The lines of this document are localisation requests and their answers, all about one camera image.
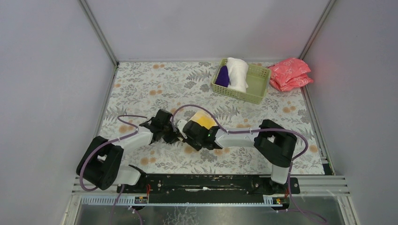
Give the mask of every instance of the green basket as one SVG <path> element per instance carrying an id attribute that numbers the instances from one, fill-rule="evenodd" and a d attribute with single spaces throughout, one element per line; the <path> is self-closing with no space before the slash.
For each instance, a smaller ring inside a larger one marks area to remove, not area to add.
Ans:
<path id="1" fill-rule="evenodd" d="M 211 85 L 215 93 L 234 97 L 246 102 L 251 102 L 254 104 L 260 104 L 262 99 L 267 93 L 269 80 L 271 78 L 271 70 L 259 67 L 253 64 L 249 64 L 249 69 L 247 70 L 246 83 L 249 88 L 246 89 L 246 93 L 229 89 L 220 85 L 215 84 L 215 81 L 220 73 L 221 67 L 227 64 L 227 59 L 222 59 L 220 67 L 218 68 L 214 78 L 212 79 Z"/>

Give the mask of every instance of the red plastic bag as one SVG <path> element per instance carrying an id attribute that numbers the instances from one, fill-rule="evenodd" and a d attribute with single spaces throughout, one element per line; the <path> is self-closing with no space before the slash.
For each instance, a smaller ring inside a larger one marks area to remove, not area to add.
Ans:
<path id="1" fill-rule="evenodd" d="M 269 82 L 280 91 L 289 91 L 314 82 L 306 74 L 311 70 L 303 60 L 288 58 L 269 67 L 269 69 L 272 70 Z"/>

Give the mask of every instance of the gray wall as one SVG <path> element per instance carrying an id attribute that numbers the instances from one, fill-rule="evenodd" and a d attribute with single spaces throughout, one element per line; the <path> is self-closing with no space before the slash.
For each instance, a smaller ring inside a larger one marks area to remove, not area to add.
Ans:
<path id="1" fill-rule="evenodd" d="M 398 1 L 337 1 L 305 60 L 321 127 L 364 225 L 396 224 Z"/>
<path id="2" fill-rule="evenodd" d="M 76 0 L 0 0 L 0 224 L 59 224 L 112 70 Z"/>
<path id="3" fill-rule="evenodd" d="M 88 0 L 119 60 L 298 57 L 328 0 Z"/>

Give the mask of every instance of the leaf pattern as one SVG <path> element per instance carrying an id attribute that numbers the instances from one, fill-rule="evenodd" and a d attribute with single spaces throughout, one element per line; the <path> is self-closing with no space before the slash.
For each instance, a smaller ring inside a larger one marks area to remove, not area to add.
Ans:
<path id="1" fill-rule="evenodd" d="M 274 63 L 262 62 L 263 66 Z M 134 129 L 121 124 L 121 114 L 154 116 L 159 109 L 173 112 L 185 104 L 205 107 L 226 128 L 256 127 L 270 119 L 286 129 L 303 134 L 310 150 L 293 164 L 293 174 L 324 174 L 311 120 L 300 89 L 279 92 L 268 88 L 260 105 L 214 93 L 211 78 L 218 62 L 122 62 L 110 94 L 99 135 L 116 138 Z M 189 119 L 197 112 L 187 107 L 176 120 Z M 139 124 L 145 119 L 129 118 Z M 304 148 L 298 139 L 294 154 Z M 226 148 L 196 151 L 186 143 L 152 143 L 137 151 L 125 150 L 122 165 L 136 165 L 147 173 L 269 174 L 271 164 L 254 148 Z"/>

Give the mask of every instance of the rolled white cloth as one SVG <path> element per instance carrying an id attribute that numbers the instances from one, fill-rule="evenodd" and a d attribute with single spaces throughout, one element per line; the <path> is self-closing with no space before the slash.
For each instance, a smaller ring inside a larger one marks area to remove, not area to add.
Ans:
<path id="1" fill-rule="evenodd" d="M 249 87 L 246 83 L 249 65 L 243 60 L 229 57 L 227 58 L 227 69 L 230 77 L 228 88 L 246 93 L 246 88 Z"/>

